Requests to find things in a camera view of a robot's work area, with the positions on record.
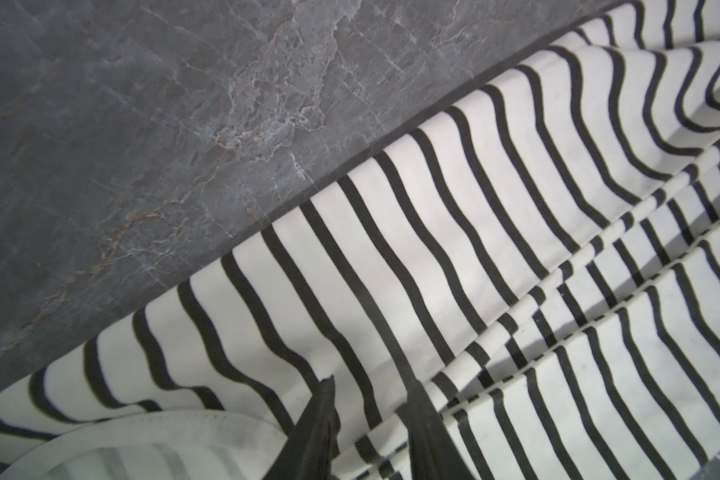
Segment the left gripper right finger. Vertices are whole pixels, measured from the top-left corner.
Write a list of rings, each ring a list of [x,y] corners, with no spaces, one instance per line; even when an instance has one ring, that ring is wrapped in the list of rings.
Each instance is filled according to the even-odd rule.
[[[473,479],[424,386],[414,380],[404,405],[413,479]]]

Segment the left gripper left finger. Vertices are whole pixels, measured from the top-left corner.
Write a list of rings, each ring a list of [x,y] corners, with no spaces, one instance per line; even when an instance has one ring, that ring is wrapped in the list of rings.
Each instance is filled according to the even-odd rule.
[[[333,479],[338,430],[335,380],[329,377],[318,384],[264,479]]]

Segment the black white striped tank top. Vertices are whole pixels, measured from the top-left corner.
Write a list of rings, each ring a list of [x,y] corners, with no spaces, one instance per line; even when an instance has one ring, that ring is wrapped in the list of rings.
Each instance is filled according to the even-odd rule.
[[[264,479],[335,380],[333,479],[413,479],[418,380],[473,479],[720,452],[720,1],[567,32],[0,393],[0,479]]]

